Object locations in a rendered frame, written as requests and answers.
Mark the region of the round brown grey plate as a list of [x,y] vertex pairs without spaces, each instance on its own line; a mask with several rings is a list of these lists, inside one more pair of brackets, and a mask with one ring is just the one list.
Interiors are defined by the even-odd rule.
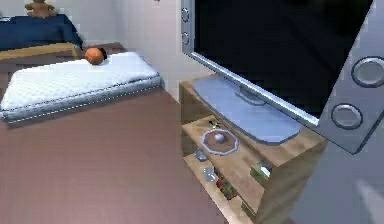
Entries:
[[238,149],[239,140],[229,130],[212,129],[202,135],[201,146],[210,154],[226,156]]

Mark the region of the small grey cup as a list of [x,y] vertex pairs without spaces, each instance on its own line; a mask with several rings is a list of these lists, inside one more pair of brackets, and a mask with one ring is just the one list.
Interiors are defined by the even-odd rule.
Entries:
[[212,183],[212,182],[216,181],[216,176],[215,176],[215,172],[214,172],[213,167],[204,168],[203,173],[204,173],[204,179],[206,182]]

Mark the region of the colourful row of books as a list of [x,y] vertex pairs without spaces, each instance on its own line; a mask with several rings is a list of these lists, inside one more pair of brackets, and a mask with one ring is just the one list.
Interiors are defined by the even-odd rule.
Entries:
[[221,172],[214,168],[214,173],[217,176],[216,186],[224,195],[227,200],[232,200],[237,196],[236,189],[231,185],[231,183],[221,174]]

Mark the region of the small green white box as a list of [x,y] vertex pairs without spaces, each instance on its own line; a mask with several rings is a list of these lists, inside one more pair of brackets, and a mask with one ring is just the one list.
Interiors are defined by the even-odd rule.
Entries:
[[265,185],[271,175],[272,167],[264,161],[255,163],[250,170],[250,175],[261,185]]

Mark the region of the grey flat television set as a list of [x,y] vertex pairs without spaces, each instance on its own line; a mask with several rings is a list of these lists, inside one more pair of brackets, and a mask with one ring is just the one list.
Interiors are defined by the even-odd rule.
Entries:
[[302,127],[351,154],[384,118],[384,0],[180,0],[194,87],[252,139]]

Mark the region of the wooden television stand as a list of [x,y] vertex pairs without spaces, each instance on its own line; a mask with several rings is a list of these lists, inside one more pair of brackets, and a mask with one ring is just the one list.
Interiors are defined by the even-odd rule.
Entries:
[[[286,224],[327,140],[219,75],[180,82],[179,100],[183,159],[225,224]],[[202,135],[212,129],[232,132],[238,149],[226,156],[205,151]],[[197,149],[206,161],[196,159]],[[272,167],[265,185],[250,175],[260,161]],[[206,182],[206,167],[217,168],[237,196],[227,200],[216,186],[216,175],[215,182]]]

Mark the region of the orange basketball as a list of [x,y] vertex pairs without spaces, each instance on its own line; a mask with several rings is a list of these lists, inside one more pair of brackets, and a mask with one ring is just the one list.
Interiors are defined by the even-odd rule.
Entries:
[[88,48],[84,58],[92,65],[99,65],[107,59],[107,54],[104,48]]

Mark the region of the white floor mattress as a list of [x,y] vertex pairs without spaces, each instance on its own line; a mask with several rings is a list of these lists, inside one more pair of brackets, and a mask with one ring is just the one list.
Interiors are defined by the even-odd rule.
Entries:
[[112,54],[99,65],[81,59],[16,71],[0,102],[11,124],[156,88],[160,74],[135,52]]

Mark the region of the bed with blue cover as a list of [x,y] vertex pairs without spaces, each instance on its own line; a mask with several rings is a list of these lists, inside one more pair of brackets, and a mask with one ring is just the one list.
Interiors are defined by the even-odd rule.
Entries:
[[83,49],[83,40],[72,21],[65,14],[54,17],[10,17],[0,20],[0,51],[57,43],[71,43]]

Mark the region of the brown teddy bear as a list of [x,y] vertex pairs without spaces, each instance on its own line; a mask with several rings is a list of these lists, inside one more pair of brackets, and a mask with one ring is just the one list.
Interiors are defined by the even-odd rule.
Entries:
[[53,5],[47,4],[45,0],[33,0],[25,5],[27,15],[32,18],[48,18],[56,15]]

